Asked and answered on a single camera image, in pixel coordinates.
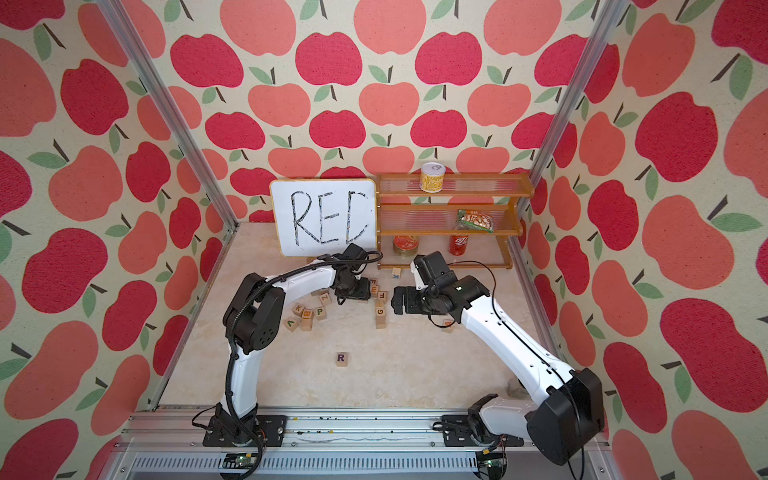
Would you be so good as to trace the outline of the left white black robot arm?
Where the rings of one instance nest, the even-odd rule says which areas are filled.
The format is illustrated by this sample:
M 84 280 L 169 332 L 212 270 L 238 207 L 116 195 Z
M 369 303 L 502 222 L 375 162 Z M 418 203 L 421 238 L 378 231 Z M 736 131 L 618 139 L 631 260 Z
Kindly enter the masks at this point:
M 341 253 L 323 254 L 289 272 L 244 277 L 223 315 L 230 348 L 223 399 L 203 427 L 206 447 L 280 446 L 279 424 L 263 428 L 257 416 L 257 384 L 267 347 L 277 338 L 283 310 L 315 291 L 330 289 L 339 303 L 368 300 L 370 280 L 362 276 L 369 264 L 383 257 L 350 244 Z

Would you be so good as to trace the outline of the green snack bag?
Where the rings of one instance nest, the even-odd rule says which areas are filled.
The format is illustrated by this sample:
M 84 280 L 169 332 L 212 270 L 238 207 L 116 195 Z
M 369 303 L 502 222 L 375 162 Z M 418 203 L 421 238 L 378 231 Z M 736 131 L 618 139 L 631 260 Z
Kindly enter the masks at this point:
M 484 233 L 493 233 L 495 230 L 494 220 L 490 214 L 478 210 L 464 209 L 457 211 L 457 228 Z

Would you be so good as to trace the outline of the red flat tin can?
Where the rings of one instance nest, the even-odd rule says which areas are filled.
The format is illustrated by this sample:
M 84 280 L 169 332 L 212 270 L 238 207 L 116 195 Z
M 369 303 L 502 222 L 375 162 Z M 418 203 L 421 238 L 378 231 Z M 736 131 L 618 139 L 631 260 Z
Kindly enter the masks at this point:
M 414 256 L 418 252 L 420 238 L 417 235 L 397 235 L 393 237 L 393 251 L 403 257 Z

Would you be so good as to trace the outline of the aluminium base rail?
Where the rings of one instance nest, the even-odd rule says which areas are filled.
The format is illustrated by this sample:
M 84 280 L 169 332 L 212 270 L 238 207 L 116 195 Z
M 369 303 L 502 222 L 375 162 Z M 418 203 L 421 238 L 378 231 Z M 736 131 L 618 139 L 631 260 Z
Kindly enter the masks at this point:
M 448 446 L 434 430 L 442 410 L 264 407 L 281 443 L 206 446 L 211 410 L 167 406 L 133 415 L 100 473 L 102 479 L 617 479 L 604 441 L 589 443 L 566 466 L 530 443 Z

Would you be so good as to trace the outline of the wooden block letter R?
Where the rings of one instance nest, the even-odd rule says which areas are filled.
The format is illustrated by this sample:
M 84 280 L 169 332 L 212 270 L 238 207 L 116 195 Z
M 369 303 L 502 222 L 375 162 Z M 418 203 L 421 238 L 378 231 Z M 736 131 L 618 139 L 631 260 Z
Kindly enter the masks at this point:
M 337 367 L 347 367 L 349 365 L 349 353 L 337 352 L 335 363 Z

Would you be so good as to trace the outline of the wooden three-tier shelf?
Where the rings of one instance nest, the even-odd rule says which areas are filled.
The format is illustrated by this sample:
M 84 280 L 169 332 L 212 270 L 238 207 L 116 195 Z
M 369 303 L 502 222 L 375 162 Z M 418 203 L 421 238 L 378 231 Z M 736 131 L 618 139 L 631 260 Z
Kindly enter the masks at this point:
M 394 249 L 397 236 L 419 239 L 417 253 L 448 252 L 452 235 L 478 235 L 467 247 L 465 259 L 478 259 L 492 268 L 513 267 L 511 237 L 523 227 L 517 203 L 533 196 L 534 187 L 524 173 L 448 174 L 441 191 L 431 194 L 420 189 L 417 174 L 382 174 L 376 177 L 377 247 L 384 253 L 381 268 L 405 268 L 411 257 Z M 492 219 L 493 230 L 461 230 L 458 213 L 477 211 Z

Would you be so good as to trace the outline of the wooden block letter G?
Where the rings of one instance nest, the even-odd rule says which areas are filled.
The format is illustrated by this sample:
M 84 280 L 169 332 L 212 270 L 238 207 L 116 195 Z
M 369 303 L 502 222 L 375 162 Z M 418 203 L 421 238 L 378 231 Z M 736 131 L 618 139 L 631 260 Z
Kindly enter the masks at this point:
M 387 314 L 384 308 L 377 307 L 375 311 L 375 326 L 377 329 L 385 329 L 387 326 Z

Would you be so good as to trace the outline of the red soda can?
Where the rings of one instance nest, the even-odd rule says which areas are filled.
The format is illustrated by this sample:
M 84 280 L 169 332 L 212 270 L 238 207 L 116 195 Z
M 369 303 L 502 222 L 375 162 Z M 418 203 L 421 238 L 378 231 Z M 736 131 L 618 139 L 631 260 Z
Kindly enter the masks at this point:
M 464 255 L 467 250 L 468 240 L 468 235 L 452 235 L 449 239 L 449 253 L 453 256 Z

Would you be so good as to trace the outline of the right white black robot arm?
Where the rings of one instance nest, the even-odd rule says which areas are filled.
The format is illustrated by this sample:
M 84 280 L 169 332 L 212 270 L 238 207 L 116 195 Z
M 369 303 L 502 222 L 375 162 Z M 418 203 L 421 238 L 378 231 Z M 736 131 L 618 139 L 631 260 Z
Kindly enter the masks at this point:
M 562 466 L 604 430 L 602 383 L 590 369 L 577 370 L 547 351 L 479 280 L 471 275 L 458 278 L 441 253 L 416 256 L 411 271 L 417 284 L 395 289 L 395 314 L 450 316 L 491 348 L 531 399 L 527 407 L 518 407 L 488 394 L 468 408 L 461 422 L 440 420 L 440 431 L 483 448 L 499 445 L 503 437 L 531 441 Z

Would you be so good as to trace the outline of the yellow tin can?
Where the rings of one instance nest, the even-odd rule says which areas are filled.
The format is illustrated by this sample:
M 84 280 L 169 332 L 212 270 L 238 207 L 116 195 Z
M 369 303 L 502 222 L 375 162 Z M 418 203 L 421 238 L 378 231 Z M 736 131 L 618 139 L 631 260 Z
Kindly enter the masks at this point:
M 425 163 L 420 169 L 420 189 L 429 194 L 441 192 L 446 172 L 447 168 L 441 163 Z

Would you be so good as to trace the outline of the wooden block letter V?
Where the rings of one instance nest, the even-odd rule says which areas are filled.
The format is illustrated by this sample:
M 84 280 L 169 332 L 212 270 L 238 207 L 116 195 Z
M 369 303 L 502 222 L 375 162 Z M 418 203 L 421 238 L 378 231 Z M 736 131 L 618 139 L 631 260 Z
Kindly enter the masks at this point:
M 285 319 L 284 325 L 289 331 L 294 332 L 299 328 L 300 321 L 298 319 Z

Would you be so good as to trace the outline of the whiteboard with RED writing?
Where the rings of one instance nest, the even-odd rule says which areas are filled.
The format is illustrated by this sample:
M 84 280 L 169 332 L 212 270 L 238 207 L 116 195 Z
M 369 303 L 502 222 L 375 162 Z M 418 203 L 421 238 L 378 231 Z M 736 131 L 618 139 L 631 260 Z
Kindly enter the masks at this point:
M 270 185 L 281 253 L 340 253 L 377 246 L 376 183 L 371 179 L 276 180 Z

